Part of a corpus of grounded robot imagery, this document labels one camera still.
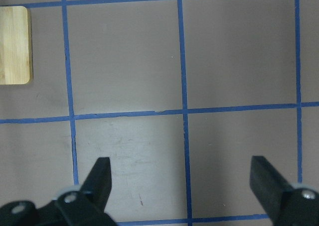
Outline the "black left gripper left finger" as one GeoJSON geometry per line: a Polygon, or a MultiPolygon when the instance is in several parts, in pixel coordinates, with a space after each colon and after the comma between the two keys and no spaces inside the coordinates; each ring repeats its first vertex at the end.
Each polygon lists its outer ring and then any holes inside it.
{"type": "Polygon", "coordinates": [[[89,201],[104,211],[111,193],[111,162],[109,157],[99,157],[80,187],[89,201]]]}

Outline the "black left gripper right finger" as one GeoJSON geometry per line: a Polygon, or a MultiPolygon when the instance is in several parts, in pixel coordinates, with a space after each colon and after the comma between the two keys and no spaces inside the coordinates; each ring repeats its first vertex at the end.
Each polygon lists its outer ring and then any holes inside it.
{"type": "Polygon", "coordinates": [[[275,225],[294,188],[264,156],[251,157],[249,185],[275,225]]]}

